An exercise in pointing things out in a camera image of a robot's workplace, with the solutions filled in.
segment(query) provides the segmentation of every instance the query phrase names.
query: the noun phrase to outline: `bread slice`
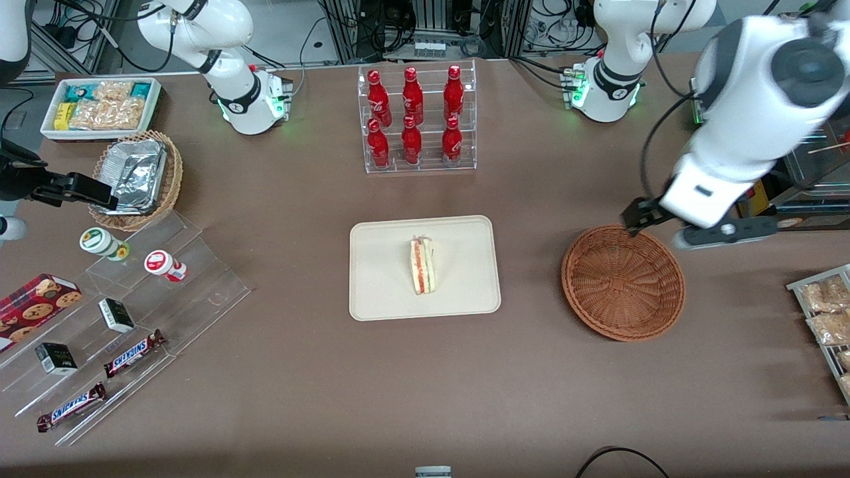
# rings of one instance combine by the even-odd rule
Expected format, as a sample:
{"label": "bread slice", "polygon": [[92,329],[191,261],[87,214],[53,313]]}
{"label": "bread slice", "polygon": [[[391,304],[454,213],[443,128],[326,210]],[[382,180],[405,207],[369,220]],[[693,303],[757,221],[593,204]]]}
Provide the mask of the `bread slice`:
{"label": "bread slice", "polygon": [[434,243],[427,237],[414,237],[411,241],[411,271],[416,295],[437,290],[433,250]]}

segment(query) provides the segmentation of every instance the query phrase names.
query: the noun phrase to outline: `table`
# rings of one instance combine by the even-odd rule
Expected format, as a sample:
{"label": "table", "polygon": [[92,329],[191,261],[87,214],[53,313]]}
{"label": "table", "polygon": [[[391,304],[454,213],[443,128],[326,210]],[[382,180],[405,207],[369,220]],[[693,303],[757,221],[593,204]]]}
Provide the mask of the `table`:
{"label": "table", "polygon": [[[685,85],[695,56],[662,60]],[[543,478],[621,445],[672,476],[847,476],[850,430],[814,420],[846,408],[784,285],[846,263],[850,236],[676,251],[688,284],[678,324],[648,343],[603,338],[567,305],[560,260],[640,194],[640,145],[674,97],[650,67],[628,115],[597,124],[507,61],[478,71],[479,169],[407,178],[363,171],[356,68],[309,70],[292,120],[256,137],[222,121],[202,77],[161,77],[155,125],[185,162],[177,210],[256,291],[73,447],[0,410],[2,475],[404,477],[449,464],[462,478]],[[655,140],[657,185],[689,118],[682,109]],[[57,171],[89,172],[103,148],[46,140],[40,153]],[[352,226],[464,214],[494,225],[496,313],[349,316]],[[0,250],[0,290],[94,261],[77,247],[93,223],[85,207],[22,204],[20,215],[30,237]],[[585,477],[638,471],[653,476],[609,455]]]}

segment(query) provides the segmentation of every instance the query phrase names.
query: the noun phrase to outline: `cookie box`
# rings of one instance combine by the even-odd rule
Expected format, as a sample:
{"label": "cookie box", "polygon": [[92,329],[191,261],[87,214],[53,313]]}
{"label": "cookie box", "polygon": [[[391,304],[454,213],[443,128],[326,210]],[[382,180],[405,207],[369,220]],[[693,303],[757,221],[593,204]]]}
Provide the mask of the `cookie box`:
{"label": "cookie box", "polygon": [[[142,110],[142,118],[141,120],[139,120],[139,126],[136,129],[106,129],[99,131],[84,131],[72,129],[63,130],[56,129],[54,127],[54,119],[56,118],[56,112],[59,110],[60,105],[65,101],[65,97],[68,94],[68,89],[71,86],[79,85],[80,83],[97,83],[104,80],[150,84],[148,95],[144,99],[144,109]],[[147,131],[148,127],[150,126],[150,122],[153,119],[154,110],[156,109],[156,101],[159,99],[161,89],[162,86],[160,85],[160,83],[156,79],[151,77],[92,77],[62,80],[59,82],[59,84],[56,85],[54,97],[52,100],[50,100],[48,112],[44,115],[44,121],[42,122],[41,128],[42,134],[45,138],[49,138],[54,141],[102,141],[108,139],[123,138],[125,136],[130,136],[131,134],[143,133]]]}
{"label": "cookie box", "polygon": [[41,274],[0,299],[0,352],[35,332],[81,297],[73,282]]}

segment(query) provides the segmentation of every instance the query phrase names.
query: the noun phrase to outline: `wicker basket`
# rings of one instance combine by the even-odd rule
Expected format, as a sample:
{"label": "wicker basket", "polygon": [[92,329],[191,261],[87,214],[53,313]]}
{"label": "wicker basket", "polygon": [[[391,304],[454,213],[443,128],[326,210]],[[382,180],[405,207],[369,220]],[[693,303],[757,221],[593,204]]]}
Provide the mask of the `wicker basket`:
{"label": "wicker basket", "polygon": [[624,342],[669,330],[685,301],[673,254],[648,234],[629,236],[621,225],[584,231],[564,255],[561,285],[590,328]]}
{"label": "wicker basket", "polygon": [[[134,134],[126,138],[121,138],[118,142],[141,141],[143,139],[156,139],[161,141],[168,147],[168,157],[165,162],[165,172],[162,175],[162,186],[159,193],[159,207],[152,214],[147,216],[107,216],[98,213],[91,206],[88,207],[88,212],[92,214],[94,220],[99,225],[109,229],[125,230],[127,232],[135,232],[148,224],[154,218],[167,213],[174,207],[177,202],[177,196],[180,194],[180,181],[183,179],[183,159],[180,157],[180,151],[174,146],[174,143],[162,133],[157,131],[145,131],[142,134]],[[94,167],[94,177],[100,176],[100,168],[103,167],[104,159],[106,158],[106,148],[104,154],[100,155],[100,160]]]}

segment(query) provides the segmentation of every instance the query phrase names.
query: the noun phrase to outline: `coca-cola bottle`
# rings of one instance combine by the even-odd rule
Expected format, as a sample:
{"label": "coca-cola bottle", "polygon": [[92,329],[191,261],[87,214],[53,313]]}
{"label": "coca-cola bottle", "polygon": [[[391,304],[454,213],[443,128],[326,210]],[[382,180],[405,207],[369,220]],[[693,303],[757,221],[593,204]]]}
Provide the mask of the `coca-cola bottle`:
{"label": "coca-cola bottle", "polygon": [[375,118],[369,118],[367,125],[369,135],[366,136],[366,142],[369,143],[369,152],[375,168],[389,168],[389,143],[387,136],[381,131],[381,123]]}
{"label": "coca-cola bottle", "polygon": [[449,66],[449,81],[443,90],[443,101],[445,108],[443,116],[448,120],[450,117],[460,117],[463,113],[463,84],[461,83],[461,67]]}
{"label": "coca-cola bottle", "polygon": [[389,128],[393,124],[393,114],[389,112],[389,95],[381,84],[381,74],[377,70],[369,70],[369,109],[372,117],[381,122],[381,126]]}
{"label": "coca-cola bottle", "polygon": [[443,164],[449,168],[457,166],[461,161],[463,135],[457,129],[457,123],[457,117],[450,117],[445,121],[445,131],[443,132]]}
{"label": "coca-cola bottle", "polygon": [[408,115],[405,117],[405,130],[401,133],[401,142],[405,146],[405,161],[416,166],[422,158],[422,134],[417,128],[416,119]]}
{"label": "coca-cola bottle", "polygon": [[412,116],[416,124],[425,121],[425,105],[422,99],[422,86],[417,80],[417,69],[408,66],[405,68],[405,89],[401,92],[401,98],[405,102],[405,115]]}

